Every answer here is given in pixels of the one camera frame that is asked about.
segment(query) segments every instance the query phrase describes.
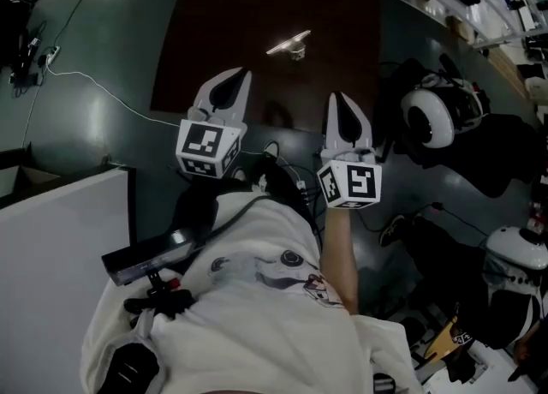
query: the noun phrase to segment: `white cable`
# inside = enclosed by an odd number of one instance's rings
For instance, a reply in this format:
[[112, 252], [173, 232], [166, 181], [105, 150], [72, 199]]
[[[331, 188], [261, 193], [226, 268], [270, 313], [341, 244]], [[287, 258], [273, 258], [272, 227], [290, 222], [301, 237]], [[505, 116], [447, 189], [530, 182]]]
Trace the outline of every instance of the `white cable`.
[[301, 180], [301, 177], [299, 176], [299, 174], [297, 173], [297, 170], [295, 170], [290, 163], [288, 163], [288, 160], [285, 159], [282, 155], [279, 155], [279, 158], [293, 171], [293, 173], [295, 173], [295, 175], [297, 176], [297, 180], [300, 181]]
[[[241, 151], [241, 153], [246, 153], [247, 155], [262, 155], [262, 152], [248, 152], [248, 151]], [[300, 181], [301, 177], [297, 173], [297, 171], [291, 166], [290, 163], [288, 163], [288, 160], [285, 159], [282, 155], [278, 155], [278, 158], [280, 158], [292, 171], [296, 174], [297, 180]]]
[[52, 73], [53, 75], [82, 75], [84, 77], [87, 77], [87, 79], [89, 79], [90, 81], [92, 81], [95, 85], [97, 85], [99, 88], [101, 88], [103, 91], [105, 91], [107, 94], [109, 94], [114, 100], [120, 102], [120, 104], [126, 108], [127, 110], [130, 110], [131, 112], [133, 112], [135, 115], [137, 116], [140, 116], [141, 118], [144, 118], [145, 120], [148, 120], [149, 122], [156, 122], [156, 123], [162, 123], [162, 124], [167, 124], [168, 126], [173, 126], [175, 128], [179, 128], [179, 125], [178, 124], [174, 124], [174, 123], [170, 123], [170, 122], [164, 122], [162, 120], [157, 120], [155, 118], [150, 118], [148, 116], [144, 116], [143, 114], [141, 114], [140, 112], [137, 112], [135, 109], [131, 108], [130, 106], [128, 106], [127, 104], [125, 104], [122, 100], [120, 100], [117, 96], [115, 96], [113, 93], [111, 93], [108, 89], [106, 89], [105, 87], [103, 87], [102, 85], [99, 85], [95, 79], [93, 79], [91, 76], [89, 75], [85, 75], [84, 73], [81, 73], [80, 71], [70, 71], [68, 73], [54, 73], [53, 71], [51, 71], [50, 69], [50, 66], [48, 65], [47, 63], [47, 60], [46, 60], [46, 64], [45, 64], [45, 68], [50, 72]]

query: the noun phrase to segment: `teal floor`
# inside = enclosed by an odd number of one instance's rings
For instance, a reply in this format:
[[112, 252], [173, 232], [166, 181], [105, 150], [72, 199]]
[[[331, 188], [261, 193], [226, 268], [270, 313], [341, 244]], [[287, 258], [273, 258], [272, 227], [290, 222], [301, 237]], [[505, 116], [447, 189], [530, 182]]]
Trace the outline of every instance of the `teal floor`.
[[[47, 21], [43, 46], [53, 42], [77, 1], [39, 3], [30, 26]], [[84, 0], [58, 41], [62, 49], [52, 69], [57, 73], [80, 71], [90, 75], [134, 109], [178, 122], [177, 115], [151, 113], [149, 108], [175, 1]], [[536, 125], [532, 106], [477, 51], [407, 4], [381, 0], [380, 61], [402, 62], [414, 57], [427, 68], [437, 69], [438, 57], [444, 52], [469, 80], [477, 81], [487, 91], [494, 112], [516, 114]], [[386, 75], [388, 70], [383, 69], [382, 73]], [[39, 167], [58, 174], [92, 167], [110, 155], [113, 162], [137, 169], [138, 237], [154, 236], [167, 228], [176, 199], [186, 187], [170, 168], [176, 166], [176, 128], [139, 118], [79, 75], [47, 75], [38, 97], [37, 90], [32, 89], [13, 98], [7, 80], [8, 71], [4, 70], [0, 75], [0, 150], [32, 143]], [[318, 134], [251, 125], [244, 148], [256, 152], [271, 139], [280, 142], [287, 160], [310, 168], [312, 153], [322, 144]], [[239, 158], [245, 164], [245, 158], [251, 157]], [[524, 224], [529, 194], [530, 186], [514, 180], [503, 196], [489, 199], [452, 170], [441, 166], [423, 170], [407, 156], [391, 155], [384, 165], [382, 201], [367, 208], [362, 216], [370, 228], [379, 228], [395, 212], [411, 211], [440, 200], [489, 231], [502, 224]], [[447, 216], [432, 215], [432, 219], [458, 234], [461, 242], [480, 241], [478, 235]], [[403, 250], [383, 250], [376, 237], [359, 220], [354, 221], [364, 307], [375, 300], [374, 290], [380, 285], [392, 284], [397, 292], [410, 286], [413, 280], [405, 277], [415, 274]]]

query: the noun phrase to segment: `table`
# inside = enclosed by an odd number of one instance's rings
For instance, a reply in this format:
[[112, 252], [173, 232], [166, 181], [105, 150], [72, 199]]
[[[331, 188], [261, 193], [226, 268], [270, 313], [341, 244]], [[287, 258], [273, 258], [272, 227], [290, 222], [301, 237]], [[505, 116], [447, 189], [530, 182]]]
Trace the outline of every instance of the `table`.
[[[304, 59], [265, 54], [305, 30]], [[247, 123], [319, 132], [333, 91], [371, 120], [379, 44], [379, 0], [177, 0], [151, 108], [186, 112], [205, 81], [242, 66], [253, 72]]]

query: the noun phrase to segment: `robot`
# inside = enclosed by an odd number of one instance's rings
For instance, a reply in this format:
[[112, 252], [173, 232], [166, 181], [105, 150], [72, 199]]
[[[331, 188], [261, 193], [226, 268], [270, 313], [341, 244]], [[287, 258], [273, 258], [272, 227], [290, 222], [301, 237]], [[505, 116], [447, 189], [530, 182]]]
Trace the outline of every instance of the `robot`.
[[220, 179], [238, 156], [252, 74], [229, 69], [207, 81], [181, 120], [176, 157], [189, 175]]
[[[250, 71], [230, 69], [200, 88], [179, 129], [176, 157], [182, 171], [224, 176], [247, 132], [243, 117], [251, 80]], [[328, 207], [359, 209], [380, 201], [382, 168], [375, 164], [371, 124], [344, 93], [330, 95], [320, 156], [318, 177]]]
[[531, 296], [518, 340], [544, 316], [540, 287], [548, 267], [548, 249], [531, 230], [504, 226], [487, 238], [485, 250], [482, 275], [488, 284], [489, 304], [498, 290]]
[[380, 202], [383, 171], [375, 164], [371, 124], [344, 93], [330, 95], [320, 157], [324, 166], [318, 179], [329, 208], [361, 209]]

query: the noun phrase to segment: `white wall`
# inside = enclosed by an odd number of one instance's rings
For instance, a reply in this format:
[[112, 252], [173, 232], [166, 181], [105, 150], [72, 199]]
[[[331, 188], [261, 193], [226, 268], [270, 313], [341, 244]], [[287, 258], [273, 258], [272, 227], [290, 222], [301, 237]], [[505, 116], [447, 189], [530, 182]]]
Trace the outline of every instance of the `white wall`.
[[129, 244], [127, 182], [111, 170], [0, 210], [1, 392], [82, 392], [101, 255]]

